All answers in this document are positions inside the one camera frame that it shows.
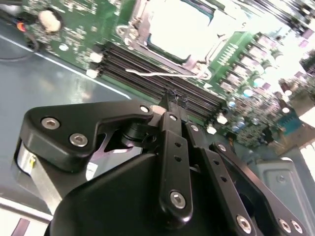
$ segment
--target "capacitor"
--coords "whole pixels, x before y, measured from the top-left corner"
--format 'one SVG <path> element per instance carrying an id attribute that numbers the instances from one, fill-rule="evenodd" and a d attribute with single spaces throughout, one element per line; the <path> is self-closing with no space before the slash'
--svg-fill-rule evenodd
<path id="1" fill-rule="evenodd" d="M 236 120 L 236 125 L 240 129 L 243 128 L 245 126 L 245 119 L 244 119 L 244 117 L 238 117 L 237 120 Z"/>
<path id="2" fill-rule="evenodd" d="M 279 105 L 283 113 L 286 114 L 290 112 L 288 104 L 283 99 L 279 99 Z"/>
<path id="3" fill-rule="evenodd" d="M 248 53 L 252 55 L 255 59 L 263 60 L 266 58 L 268 53 L 264 51 L 262 48 L 259 48 L 255 45 L 251 45 L 248 49 Z"/>
<path id="4" fill-rule="evenodd" d="M 227 118 L 222 113 L 219 113 L 218 116 L 217 116 L 217 122 L 219 124 L 226 124 L 227 123 Z"/>
<path id="5" fill-rule="evenodd" d="M 277 42 L 273 39 L 271 39 L 270 37 L 262 34 L 262 33 L 258 33 L 255 36 L 255 41 L 256 43 L 258 43 L 259 45 L 263 46 L 266 49 L 272 49 L 274 47 L 276 47 Z"/>
<path id="6" fill-rule="evenodd" d="M 265 74 L 268 74 L 268 75 L 274 74 L 277 70 L 269 61 L 266 61 L 262 65 L 262 68 L 264 68 Z"/>
<path id="7" fill-rule="evenodd" d="M 252 123 L 253 123 L 254 125 L 258 125 L 258 124 L 259 124 L 259 120 L 258 120 L 257 118 L 253 118 L 253 119 L 252 119 Z"/>
<path id="8" fill-rule="evenodd" d="M 237 88 L 237 86 L 233 85 L 230 81 L 226 79 L 222 79 L 220 81 L 220 87 L 229 93 L 233 92 Z"/>
<path id="9" fill-rule="evenodd" d="M 213 127 L 212 124 L 207 125 L 207 133 L 208 134 L 215 134 L 216 132 L 217 132 L 217 130 Z"/>
<path id="10" fill-rule="evenodd" d="M 234 97 L 229 97 L 229 98 L 226 100 L 226 104 L 227 104 L 227 107 L 230 108 L 230 109 L 235 108 L 235 106 L 236 106 L 235 98 L 234 98 Z"/>
<path id="11" fill-rule="evenodd" d="M 276 51 L 272 54 L 272 57 L 275 59 L 277 65 L 283 65 L 285 57 L 282 52 Z"/>
<path id="12" fill-rule="evenodd" d="M 237 133 L 238 131 L 240 131 L 240 128 L 237 126 L 237 124 L 234 122 L 231 125 L 231 129 L 233 132 Z"/>
<path id="13" fill-rule="evenodd" d="M 244 78 L 242 78 L 241 76 L 237 75 L 234 71 L 228 70 L 228 73 L 226 75 L 226 80 L 228 80 L 232 84 L 235 84 L 235 85 L 238 86 L 244 81 Z"/>
<path id="14" fill-rule="evenodd" d="M 240 58 L 239 62 L 236 62 L 236 64 L 239 64 L 239 65 L 247 68 L 248 70 L 250 70 L 252 72 L 257 71 L 259 74 L 263 74 L 264 73 L 264 69 L 260 65 L 260 62 L 255 60 L 249 54 L 246 54 L 244 52 L 242 54 L 243 54 L 243 56 Z"/>
<path id="15" fill-rule="evenodd" d="M 251 96 L 253 96 L 253 94 L 254 94 L 254 91 L 251 89 L 251 87 L 245 86 L 243 88 L 243 95 L 245 97 L 251 97 Z"/>
<path id="16" fill-rule="evenodd" d="M 253 85 L 256 88 L 260 88 L 265 84 L 265 80 L 258 74 L 252 76 Z"/>
<path id="17" fill-rule="evenodd" d="M 279 85 L 286 96 L 292 95 L 291 88 L 286 82 L 281 82 L 281 83 L 279 83 Z"/>
<path id="18" fill-rule="evenodd" d="M 40 11 L 38 21 L 47 32 L 58 32 L 63 27 L 61 15 L 52 8 Z"/>

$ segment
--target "silver screw head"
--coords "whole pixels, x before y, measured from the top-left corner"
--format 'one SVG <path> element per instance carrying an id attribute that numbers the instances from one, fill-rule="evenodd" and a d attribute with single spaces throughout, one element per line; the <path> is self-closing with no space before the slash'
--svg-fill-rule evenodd
<path id="1" fill-rule="evenodd" d="M 286 223 L 284 220 L 282 219 L 279 219 L 279 223 L 281 225 L 281 227 L 284 229 L 284 231 L 286 231 L 287 233 L 290 233 L 291 232 L 291 228 L 290 226 L 288 225 L 288 223 Z"/>
<path id="2" fill-rule="evenodd" d="M 142 105 L 140 106 L 140 110 L 142 110 L 145 113 L 149 112 L 149 108 L 147 108 L 146 106 L 142 106 Z"/>
<path id="3" fill-rule="evenodd" d="M 294 226 L 294 228 L 295 228 L 295 230 L 297 232 L 299 232 L 300 234 L 303 233 L 303 230 L 302 230 L 301 226 L 296 221 L 291 220 L 291 223 L 292 223 L 292 225 Z"/>
<path id="4" fill-rule="evenodd" d="M 174 121 L 177 121 L 177 118 L 176 118 L 176 116 L 173 116 L 173 115 L 169 115 L 169 117 L 172 119 L 172 120 L 174 120 Z"/>
<path id="5" fill-rule="evenodd" d="M 198 127 L 195 126 L 195 125 L 192 125 L 191 128 L 192 128 L 194 131 L 196 131 L 196 132 L 199 130 Z"/>
<path id="6" fill-rule="evenodd" d="M 69 139 L 73 145 L 80 148 L 88 144 L 88 139 L 83 134 L 78 134 L 78 133 L 72 134 Z"/>
<path id="7" fill-rule="evenodd" d="M 252 232 L 251 224 L 248 222 L 248 220 L 245 217 L 238 215 L 236 217 L 236 221 L 245 233 L 250 234 Z"/>
<path id="8" fill-rule="evenodd" d="M 170 199 L 172 204 L 178 209 L 183 209 L 186 206 L 186 200 L 179 192 L 171 192 Z"/>
<path id="9" fill-rule="evenodd" d="M 219 146 L 219 148 L 220 148 L 221 151 L 226 151 L 225 146 L 223 146 L 222 144 L 219 144 L 218 146 Z"/>
<path id="10" fill-rule="evenodd" d="M 46 129 L 58 129 L 60 127 L 59 121 L 52 117 L 46 117 L 42 119 L 41 124 Z"/>

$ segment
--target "white label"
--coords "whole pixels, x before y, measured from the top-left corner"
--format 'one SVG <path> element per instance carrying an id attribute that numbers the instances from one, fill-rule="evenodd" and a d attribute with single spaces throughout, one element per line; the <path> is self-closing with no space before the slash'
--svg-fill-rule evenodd
<path id="1" fill-rule="evenodd" d="M 87 171 L 85 173 L 85 177 L 87 178 L 87 181 L 91 180 L 97 170 L 97 167 L 98 165 L 97 164 L 94 164 L 92 162 L 89 162 L 88 163 L 88 166 L 87 166 Z"/>

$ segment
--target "blue gray metal surface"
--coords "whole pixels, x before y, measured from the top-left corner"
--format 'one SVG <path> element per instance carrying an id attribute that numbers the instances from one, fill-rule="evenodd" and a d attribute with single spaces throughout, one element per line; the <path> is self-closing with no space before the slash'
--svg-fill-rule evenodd
<path id="1" fill-rule="evenodd" d="M 0 57 L 27 53 L 23 36 L 0 24 Z M 0 63 L 0 196 L 49 212 L 45 203 L 17 185 L 10 166 L 24 113 L 37 106 L 84 102 L 117 101 L 136 98 L 103 80 L 91 80 L 69 64 L 48 55 L 29 61 Z M 114 154 L 102 163 L 105 170 L 130 158 L 130 153 Z"/>

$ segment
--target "motherboard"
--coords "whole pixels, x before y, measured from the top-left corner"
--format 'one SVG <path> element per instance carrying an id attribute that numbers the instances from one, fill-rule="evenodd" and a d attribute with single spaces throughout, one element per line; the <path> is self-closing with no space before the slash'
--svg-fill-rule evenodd
<path id="1" fill-rule="evenodd" d="M 176 91 L 210 134 L 254 147 L 298 120 L 290 97 L 310 80 L 299 61 L 312 47 L 313 1 L 23 0 L 23 8 L 48 52 L 154 103 Z"/>

